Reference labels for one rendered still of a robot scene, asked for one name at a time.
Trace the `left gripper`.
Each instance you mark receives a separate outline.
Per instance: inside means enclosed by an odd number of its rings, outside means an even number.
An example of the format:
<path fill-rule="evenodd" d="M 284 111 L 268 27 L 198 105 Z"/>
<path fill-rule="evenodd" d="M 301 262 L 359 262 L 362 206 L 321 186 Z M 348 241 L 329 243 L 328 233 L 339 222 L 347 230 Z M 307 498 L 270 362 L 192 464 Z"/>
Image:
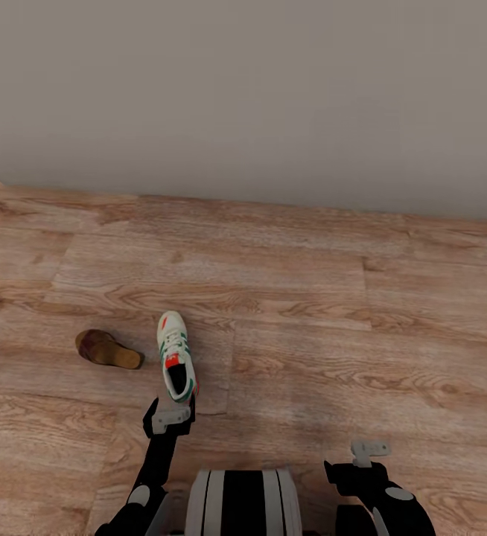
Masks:
<path fill-rule="evenodd" d="M 181 424 L 169 424 L 164 434 L 154 435 L 151 417 L 156 413 L 157 404 L 159 402 L 159 399 L 155 399 L 143 419 L 143 430 L 146 433 L 146 436 L 150 439 L 148 453 L 151 453 L 151 451 L 164 451 L 169 454 L 169 457 L 172 456 L 177 437 L 189 435 L 191 423 L 195 422 L 195 399 L 195 396 L 192 394 L 191 400 L 189 401 L 191 415 L 187 421 L 183 421 Z"/>

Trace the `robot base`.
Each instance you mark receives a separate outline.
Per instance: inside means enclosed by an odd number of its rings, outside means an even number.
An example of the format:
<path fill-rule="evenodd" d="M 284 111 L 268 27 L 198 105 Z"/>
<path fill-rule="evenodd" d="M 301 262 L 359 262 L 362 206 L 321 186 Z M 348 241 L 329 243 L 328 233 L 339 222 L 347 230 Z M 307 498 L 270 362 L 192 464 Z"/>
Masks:
<path fill-rule="evenodd" d="M 337 536 L 378 536 L 372 515 L 362 505 L 337 506 Z M 185 531 L 171 531 L 164 536 L 185 536 Z M 302 531 L 302 536 L 319 536 L 316 531 Z"/>

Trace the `sandal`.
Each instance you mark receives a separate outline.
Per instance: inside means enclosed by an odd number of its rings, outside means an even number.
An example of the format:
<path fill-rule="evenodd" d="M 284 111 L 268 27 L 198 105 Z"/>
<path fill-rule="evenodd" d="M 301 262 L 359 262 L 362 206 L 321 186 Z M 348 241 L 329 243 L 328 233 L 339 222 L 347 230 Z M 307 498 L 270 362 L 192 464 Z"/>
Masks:
<path fill-rule="evenodd" d="M 82 331 L 77 335 L 75 345 L 82 358 L 105 366 L 139 369 L 146 357 L 139 351 L 125 348 L 112 334 L 102 330 Z"/>

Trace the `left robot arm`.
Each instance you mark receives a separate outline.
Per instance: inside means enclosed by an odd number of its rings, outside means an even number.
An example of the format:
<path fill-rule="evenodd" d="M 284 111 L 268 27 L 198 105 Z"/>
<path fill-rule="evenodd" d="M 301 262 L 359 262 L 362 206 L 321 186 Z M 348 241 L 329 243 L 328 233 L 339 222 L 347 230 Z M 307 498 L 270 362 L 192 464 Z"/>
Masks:
<path fill-rule="evenodd" d="M 177 437 L 189 435 L 195 422 L 195 399 L 192 394 L 189 407 L 158 411 L 159 399 L 155 399 L 143 419 L 143 430 L 150 439 L 144 465 L 126 504 L 95 536 L 159 536 L 170 508 L 170 494 L 162 485 L 168 480 Z"/>

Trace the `robot trunk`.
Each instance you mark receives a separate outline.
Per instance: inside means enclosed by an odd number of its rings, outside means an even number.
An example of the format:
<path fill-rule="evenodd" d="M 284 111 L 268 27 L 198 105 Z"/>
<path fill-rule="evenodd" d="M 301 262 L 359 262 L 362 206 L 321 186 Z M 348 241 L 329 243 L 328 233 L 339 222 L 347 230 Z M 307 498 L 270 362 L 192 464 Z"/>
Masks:
<path fill-rule="evenodd" d="M 302 536 L 293 480 L 287 470 L 200 471 L 185 536 Z"/>

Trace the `gym shoe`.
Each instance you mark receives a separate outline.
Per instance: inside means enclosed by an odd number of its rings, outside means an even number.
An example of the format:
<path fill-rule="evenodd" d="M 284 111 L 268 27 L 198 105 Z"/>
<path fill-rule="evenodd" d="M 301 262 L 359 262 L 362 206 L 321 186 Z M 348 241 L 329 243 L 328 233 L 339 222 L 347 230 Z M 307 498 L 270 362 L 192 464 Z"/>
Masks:
<path fill-rule="evenodd" d="M 165 312 L 159 320 L 157 341 L 165 385 L 176 403 L 189 403 L 191 395 L 196 397 L 199 391 L 187 339 L 182 316 L 175 310 Z"/>

